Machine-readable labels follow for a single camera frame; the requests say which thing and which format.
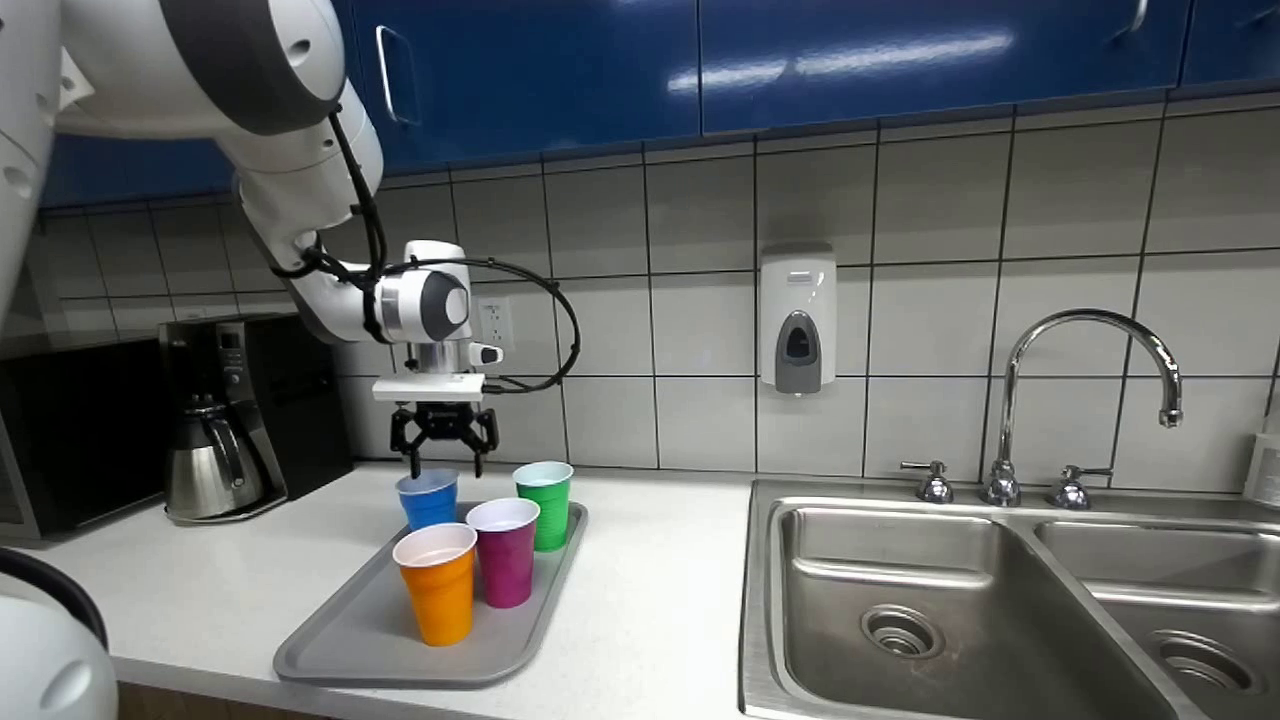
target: cabinet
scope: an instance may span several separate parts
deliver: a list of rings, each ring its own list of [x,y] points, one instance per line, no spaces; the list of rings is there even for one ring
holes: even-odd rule
[[[698,138],[694,0],[336,10],[390,172]]]
[[[1277,86],[1280,82],[1280,3],[1277,0],[1199,0],[1189,42],[1182,86]]]
[[[1189,0],[698,3],[707,134],[1163,93],[1189,34]]]

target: soap dispenser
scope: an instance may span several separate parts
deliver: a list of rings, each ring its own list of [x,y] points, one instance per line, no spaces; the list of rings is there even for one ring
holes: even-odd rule
[[[834,380],[834,262],[783,251],[758,262],[758,375],[805,396]]]

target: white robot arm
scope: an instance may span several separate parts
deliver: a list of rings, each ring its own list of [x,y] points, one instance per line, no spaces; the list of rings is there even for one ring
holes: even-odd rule
[[[398,406],[396,431],[442,427],[477,460],[496,446],[490,416],[469,431],[499,350],[470,346],[470,281],[455,246],[413,241],[398,274],[333,257],[315,274],[315,233],[350,221],[383,176],[328,0],[0,0],[0,318],[50,134],[217,139],[234,165],[244,217],[312,327],[416,354],[413,373],[374,384],[374,399]]]

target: yellow cup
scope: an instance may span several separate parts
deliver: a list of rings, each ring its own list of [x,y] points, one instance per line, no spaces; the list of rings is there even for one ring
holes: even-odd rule
[[[422,646],[446,649],[470,636],[477,529],[432,526],[407,532],[390,560]]]

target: plastic cup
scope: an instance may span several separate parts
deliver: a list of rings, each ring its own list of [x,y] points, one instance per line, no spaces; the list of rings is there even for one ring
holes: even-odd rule
[[[396,483],[407,529],[455,526],[455,474],[422,469]]]
[[[479,532],[479,596],[516,608],[530,596],[530,526],[538,508],[518,495],[488,501],[469,513]]]
[[[398,537],[390,549],[413,606],[416,636],[446,649],[470,636],[470,578],[477,532],[470,526],[432,526]]]
[[[567,483],[572,483],[572,466],[560,460],[538,460],[538,466],[518,466],[510,474],[516,491],[523,501],[534,501],[538,518],[534,518],[534,553],[554,553],[567,543]]]

